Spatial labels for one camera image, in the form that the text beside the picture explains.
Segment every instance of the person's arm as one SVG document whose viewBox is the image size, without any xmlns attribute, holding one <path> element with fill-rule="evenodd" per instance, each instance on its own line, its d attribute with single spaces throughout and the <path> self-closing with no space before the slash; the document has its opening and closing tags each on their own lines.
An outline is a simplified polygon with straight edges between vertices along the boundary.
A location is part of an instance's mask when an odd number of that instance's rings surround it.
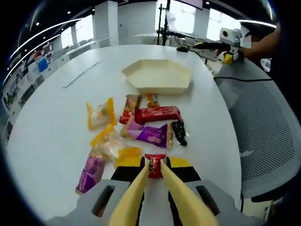
<svg viewBox="0 0 301 226">
<path fill-rule="evenodd" d="M 275 31 L 259 42 L 252 42 L 251 48 L 241 48 L 244 57 L 254 61 L 270 58 L 275 53 L 280 36 L 280 24 L 277 24 Z"/>
</svg>

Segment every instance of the chair backrest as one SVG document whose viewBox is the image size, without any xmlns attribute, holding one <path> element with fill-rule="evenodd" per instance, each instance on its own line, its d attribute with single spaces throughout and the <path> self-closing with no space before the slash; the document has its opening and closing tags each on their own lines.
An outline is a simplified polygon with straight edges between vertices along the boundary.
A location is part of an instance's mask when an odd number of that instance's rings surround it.
<svg viewBox="0 0 301 226">
<path fill-rule="evenodd" d="M 300 169 L 301 127 L 277 85 L 246 59 L 216 76 L 238 139 L 244 197 L 288 182 Z"/>
</svg>

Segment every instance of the gray gripper base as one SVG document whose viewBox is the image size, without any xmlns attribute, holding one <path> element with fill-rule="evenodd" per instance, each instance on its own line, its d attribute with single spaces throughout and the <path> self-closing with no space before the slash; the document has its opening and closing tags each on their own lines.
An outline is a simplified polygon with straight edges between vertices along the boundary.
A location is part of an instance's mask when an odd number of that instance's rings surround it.
<svg viewBox="0 0 301 226">
<path fill-rule="evenodd" d="M 107 226 L 121 197 L 130 186 L 129 182 L 103 179 L 83 194 L 77 207 L 65 217 L 54 217 L 46 222 L 50 226 Z M 95 205 L 101 203 L 108 192 L 113 192 L 101 217 L 93 214 Z"/>
<path fill-rule="evenodd" d="M 198 197 L 197 188 L 202 186 L 209 192 L 219 213 L 215 216 L 219 226 L 262 226 L 263 221 L 255 217 L 248 217 L 235 208 L 233 198 L 209 180 L 199 180 L 185 183 Z"/>
</svg>

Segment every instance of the snack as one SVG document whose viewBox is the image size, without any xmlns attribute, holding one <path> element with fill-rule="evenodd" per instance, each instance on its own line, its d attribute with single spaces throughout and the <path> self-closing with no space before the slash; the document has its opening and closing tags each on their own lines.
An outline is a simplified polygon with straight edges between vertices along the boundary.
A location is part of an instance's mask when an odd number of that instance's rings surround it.
<svg viewBox="0 0 301 226">
<path fill-rule="evenodd" d="M 145 157 L 150 160 L 149 178 L 162 178 L 161 159 L 166 157 L 166 154 L 145 154 Z"/>
<path fill-rule="evenodd" d="M 125 158 L 142 156 L 139 147 L 127 146 L 116 134 L 112 125 L 101 131 L 91 142 L 90 145 L 101 154 L 107 155 L 117 168 L 118 163 Z"/>
<path fill-rule="evenodd" d="M 157 101 L 157 95 L 154 95 L 154 94 L 147 95 L 147 106 L 148 107 L 159 107 L 159 104 Z"/>
<path fill-rule="evenodd" d="M 170 123 L 164 124 L 160 128 L 142 126 L 134 121 L 132 115 L 120 133 L 122 137 L 145 141 L 163 148 L 172 147 L 172 135 L 173 131 Z"/>
<path fill-rule="evenodd" d="M 180 110 L 177 107 L 148 107 L 135 111 L 135 121 L 141 125 L 149 121 L 168 119 L 182 120 Z"/>
<path fill-rule="evenodd" d="M 117 125 L 114 115 L 113 98 L 109 98 L 103 105 L 93 109 L 90 103 L 87 103 L 88 129 L 92 130 L 105 123 Z"/>
<path fill-rule="evenodd" d="M 175 138 L 180 142 L 182 146 L 187 146 L 187 142 L 185 140 L 186 132 L 184 129 L 184 121 L 178 120 L 171 123 L 171 126 L 174 131 Z"/>
<path fill-rule="evenodd" d="M 92 149 L 79 178 L 79 183 L 76 187 L 77 193 L 86 193 L 101 180 L 105 163 L 106 158 Z"/>
<path fill-rule="evenodd" d="M 124 106 L 123 114 L 119 119 L 121 124 L 126 124 L 130 118 L 130 113 L 135 113 L 135 108 L 138 105 L 139 95 L 127 95 L 126 105 Z"/>
</svg>

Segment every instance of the black candy wrapper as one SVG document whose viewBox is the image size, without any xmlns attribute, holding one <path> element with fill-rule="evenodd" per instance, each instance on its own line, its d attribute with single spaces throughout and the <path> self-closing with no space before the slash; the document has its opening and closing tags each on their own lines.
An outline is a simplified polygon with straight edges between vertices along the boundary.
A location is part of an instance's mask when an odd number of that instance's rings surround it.
<svg viewBox="0 0 301 226">
<path fill-rule="evenodd" d="M 178 120 L 171 123 L 171 126 L 174 131 L 175 138 L 180 142 L 182 146 L 187 146 L 187 142 L 185 140 L 186 132 L 184 128 L 184 121 Z"/>
</svg>

